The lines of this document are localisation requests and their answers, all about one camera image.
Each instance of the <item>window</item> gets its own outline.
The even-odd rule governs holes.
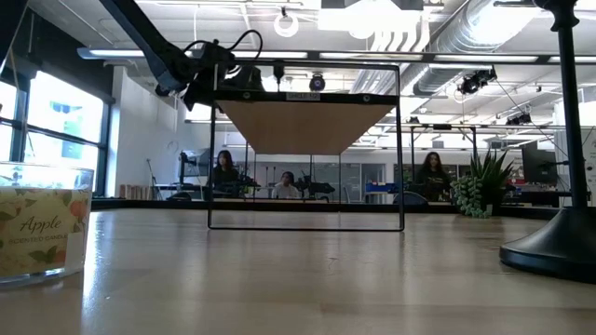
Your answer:
[[[13,119],[17,102],[17,88],[0,82],[0,117]]]
[[[31,81],[27,123],[99,142],[103,101],[44,73]]]
[[[104,112],[101,99],[38,72],[31,81],[24,161],[92,169],[95,192],[96,185],[103,183],[98,162],[106,156],[106,145],[102,143]]]
[[[25,162],[89,168],[97,170],[98,148],[92,145],[74,143],[31,132],[25,144]]]
[[[10,160],[10,143],[12,142],[12,127],[0,125],[0,162]]]

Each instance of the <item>computer monitor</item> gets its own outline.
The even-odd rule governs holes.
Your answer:
[[[526,144],[521,149],[523,178],[526,182],[557,184],[557,158],[555,153],[538,150],[537,142]]]

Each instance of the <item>glass candle jar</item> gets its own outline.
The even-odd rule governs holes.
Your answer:
[[[0,162],[0,285],[80,272],[93,170]]]

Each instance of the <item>robotic arm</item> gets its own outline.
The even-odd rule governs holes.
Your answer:
[[[165,97],[186,90],[183,101],[189,111],[197,102],[212,103],[210,93],[213,91],[215,64],[220,61],[233,61],[232,49],[247,34],[257,34],[261,39],[257,57],[263,48],[261,35],[256,31],[247,31],[230,48],[220,47],[219,42],[214,40],[213,42],[195,41],[184,50],[180,50],[159,33],[134,0],[100,0],[100,2],[145,55],[149,68],[157,80],[156,94]],[[199,43],[202,44],[201,49],[198,52],[193,51],[195,57],[189,58],[186,52]],[[256,67],[244,66],[237,70],[239,74],[235,78],[224,80],[225,75],[233,71],[233,65],[227,68],[221,67],[218,70],[217,76],[222,88],[264,91],[260,71]]]

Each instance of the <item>security camera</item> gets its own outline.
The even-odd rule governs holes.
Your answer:
[[[313,78],[310,79],[310,90],[313,92],[320,92],[325,89],[325,79],[323,74],[313,74]]]

